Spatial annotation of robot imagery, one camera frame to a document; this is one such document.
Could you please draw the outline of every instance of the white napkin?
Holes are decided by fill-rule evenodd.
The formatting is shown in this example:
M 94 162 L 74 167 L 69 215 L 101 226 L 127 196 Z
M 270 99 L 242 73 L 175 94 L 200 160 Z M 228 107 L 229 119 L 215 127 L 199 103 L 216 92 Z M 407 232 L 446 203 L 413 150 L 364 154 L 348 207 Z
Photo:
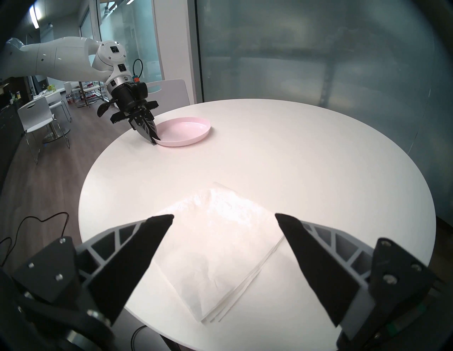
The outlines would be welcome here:
M 214 184 L 156 215 L 174 214 L 153 260 L 197 321 L 220 321 L 275 251 L 273 213 Z

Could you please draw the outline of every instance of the cable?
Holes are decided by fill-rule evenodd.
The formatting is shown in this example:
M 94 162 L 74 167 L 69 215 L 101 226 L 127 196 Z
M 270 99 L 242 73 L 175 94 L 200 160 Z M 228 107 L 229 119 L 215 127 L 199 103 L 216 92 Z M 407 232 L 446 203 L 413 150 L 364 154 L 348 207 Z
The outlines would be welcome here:
M 142 60 L 140 60 L 139 58 L 136 59 L 136 60 L 134 61 L 134 64 L 132 65 L 132 73 L 133 73 L 134 76 L 135 76 L 135 63 L 136 63 L 137 61 L 140 61 L 140 63 L 142 64 L 142 70 L 140 71 L 140 75 L 139 75 L 139 79 L 140 79 L 141 74 L 143 73 L 143 62 L 142 62 Z
M 3 262 L 1 263 L 0 267 L 3 267 L 5 265 L 5 262 L 6 260 L 8 259 L 8 256 L 10 255 L 10 253 L 13 251 L 13 249 L 16 247 L 16 243 L 17 243 L 17 235 L 19 234 L 19 229 L 20 229 L 20 226 L 22 225 L 22 223 L 27 219 L 27 218 L 34 218 L 34 219 L 37 219 L 38 221 L 40 221 L 41 223 L 44 223 L 45 221 L 48 221 L 49 219 L 52 219 L 54 218 L 55 216 L 58 216 L 58 215 L 62 215 L 62 214 L 65 214 L 66 215 L 66 221 L 64 222 L 64 226 L 63 226 L 63 230 L 61 232 L 61 236 L 60 238 L 63 236 L 64 234 L 64 230 L 66 228 L 66 225 L 67 225 L 67 222 L 69 220 L 69 213 L 67 212 L 59 212 L 59 213 L 55 213 L 54 215 L 50 216 L 49 218 L 46 218 L 46 219 L 43 219 L 43 220 L 40 220 L 38 217 L 35 217 L 35 216 L 26 216 L 22 221 L 21 223 L 19 224 L 19 227 L 17 228 L 17 232 L 16 232 L 16 239 L 14 240 L 14 245 L 13 247 L 11 247 L 11 244 L 13 243 L 13 239 L 10 237 L 10 236 L 7 236 L 6 238 L 4 238 L 2 241 L 0 241 L 0 244 L 2 242 L 4 242 L 6 239 L 9 239 L 10 240 L 10 245 L 8 246 L 8 249 L 6 251 L 6 256 L 5 256 L 5 259 L 3 260 Z
M 130 349 L 131 349 L 131 351 L 135 351 L 135 346 L 134 346 L 135 337 L 137 336 L 138 332 L 140 330 L 142 330 L 143 328 L 146 328 L 146 325 L 142 325 L 141 327 L 138 327 L 135 330 L 135 332 L 132 334 L 132 338 L 130 338 Z

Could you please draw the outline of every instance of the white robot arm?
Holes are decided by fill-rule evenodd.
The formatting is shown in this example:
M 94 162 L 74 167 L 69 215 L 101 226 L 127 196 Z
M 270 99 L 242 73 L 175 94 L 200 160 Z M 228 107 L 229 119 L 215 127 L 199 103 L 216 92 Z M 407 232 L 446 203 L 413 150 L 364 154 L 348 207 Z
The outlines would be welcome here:
M 93 64 L 89 55 L 96 55 Z M 104 82 L 113 99 L 99 106 L 100 117 L 116 103 L 120 112 L 111 118 L 113 123 L 129 119 L 132 127 L 154 144 L 154 117 L 149 111 L 157 107 L 147 102 L 146 84 L 133 82 L 125 65 L 126 51 L 118 42 L 98 42 L 90 38 L 64 37 L 47 43 L 23 45 L 18 39 L 6 42 L 0 58 L 0 82 L 9 77 L 43 75 L 62 81 Z

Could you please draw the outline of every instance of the round table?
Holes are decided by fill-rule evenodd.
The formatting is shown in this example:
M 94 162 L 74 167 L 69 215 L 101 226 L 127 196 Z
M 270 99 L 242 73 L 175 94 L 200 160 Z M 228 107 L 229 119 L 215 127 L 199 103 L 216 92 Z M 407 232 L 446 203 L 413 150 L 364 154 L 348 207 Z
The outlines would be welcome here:
M 371 247 L 389 237 L 429 263 L 431 193 L 408 155 L 375 129 L 324 108 L 260 99 L 191 105 L 155 122 L 185 116 L 210 120 L 209 136 L 168 148 L 129 130 L 99 156 L 80 195 L 82 241 L 218 182 L 272 212 L 340 229 Z M 341 331 L 285 240 L 220 322 L 196 322 L 153 262 L 126 308 L 158 333 L 203 351 L 336 350 Z

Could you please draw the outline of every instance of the floor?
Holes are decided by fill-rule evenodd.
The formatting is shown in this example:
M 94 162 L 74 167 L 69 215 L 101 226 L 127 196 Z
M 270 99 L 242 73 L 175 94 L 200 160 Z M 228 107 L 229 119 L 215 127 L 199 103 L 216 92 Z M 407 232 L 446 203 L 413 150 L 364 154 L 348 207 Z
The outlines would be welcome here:
M 70 105 L 71 123 L 66 121 L 63 112 L 58 109 L 56 116 L 60 124 L 71 128 L 68 134 L 71 148 L 67 149 L 62 139 L 40 144 L 41 152 L 37 165 L 31 157 L 25 138 L 22 138 L 0 195 L 0 240 L 6 236 L 14 238 L 19 223 L 25 216 L 44 219 L 54 213 L 66 211 L 70 218 L 65 235 L 72 237 L 74 245 L 81 243 L 77 211 L 85 177 L 101 152 L 130 128 L 126 120 L 114 125 L 110 122 L 110 116 L 115 112 L 112 109 L 102 118 L 97 117 L 96 110 L 100 104 L 101 101 L 97 101 L 90 107 L 82 108 Z M 36 140 L 42 140 L 47 133 L 45 128 L 35 132 Z M 33 138 L 30 141 L 32 147 L 36 147 Z M 46 223 L 39 223 L 34 219 L 26 220 L 20 228 L 17 245 L 6 261 L 6 272 L 11 273 L 28 257 L 58 238 L 64 221 L 65 216 L 58 216 Z M 1 259 L 6 254 L 7 246 L 3 243 L 0 247 Z M 429 266 L 444 280 L 450 280 L 453 275 L 453 231 L 441 220 L 438 221 L 436 242 Z M 151 330 L 143 330 L 140 337 L 137 337 L 137 342 L 142 344 L 145 340 L 159 339 L 158 334 L 152 333 L 154 332 Z M 128 333 L 123 336 L 124 345 L 127 344 L 128 337 Z M 154 350 L 165 349 L 162 343 L 159 347 L 157 343 L 154 345 Z

